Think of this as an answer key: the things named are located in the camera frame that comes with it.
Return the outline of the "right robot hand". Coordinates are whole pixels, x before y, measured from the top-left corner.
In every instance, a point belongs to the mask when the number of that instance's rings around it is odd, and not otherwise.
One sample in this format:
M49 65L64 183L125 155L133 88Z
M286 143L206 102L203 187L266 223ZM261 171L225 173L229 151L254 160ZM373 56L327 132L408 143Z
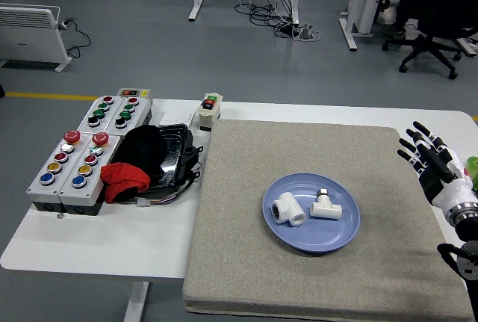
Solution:
M399 139L397 154L415 170L430 205L440 208L448 220L461 213L477 213L472 179L456 152L418 121Z

